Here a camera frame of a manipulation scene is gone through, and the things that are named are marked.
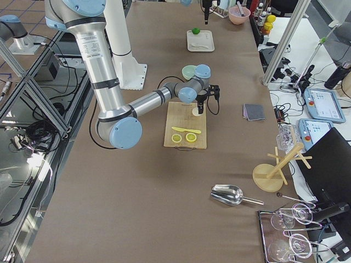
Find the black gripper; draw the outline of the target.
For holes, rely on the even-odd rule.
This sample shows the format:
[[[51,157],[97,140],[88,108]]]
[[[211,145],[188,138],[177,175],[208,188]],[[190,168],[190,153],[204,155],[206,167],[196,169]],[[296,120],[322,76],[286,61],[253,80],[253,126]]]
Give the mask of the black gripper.
[[[197,101],[197,109],[198,109],[198,114],[203,114],[204,111],[204,107],[203,107],[203,103],[206,101],[208,95],[207,93],[203,93],[203,94],[198,94],[196,97],[196,101]]]

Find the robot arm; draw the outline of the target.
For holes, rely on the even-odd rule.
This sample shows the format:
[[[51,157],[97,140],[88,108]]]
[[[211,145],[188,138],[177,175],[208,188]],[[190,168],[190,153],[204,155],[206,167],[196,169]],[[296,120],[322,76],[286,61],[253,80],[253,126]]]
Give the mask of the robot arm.
[[[125,150],[139,142],[140,115],[174,97],[189,104],[209,87],[211,70],[200,64],[189,81],[167,83],[130,104],[125,103],[121,89],[127,81],[142,80],[147,65],[137,63],[131,53],[122,2],[45,1],[44,4],[47,26],[70,32],[76,39],[100,107],[97,134],[114,148]]]
[[[19,39],[28,35],[22,22],[16,15],[1,16],[1,39],[7,41],[10,38]]]

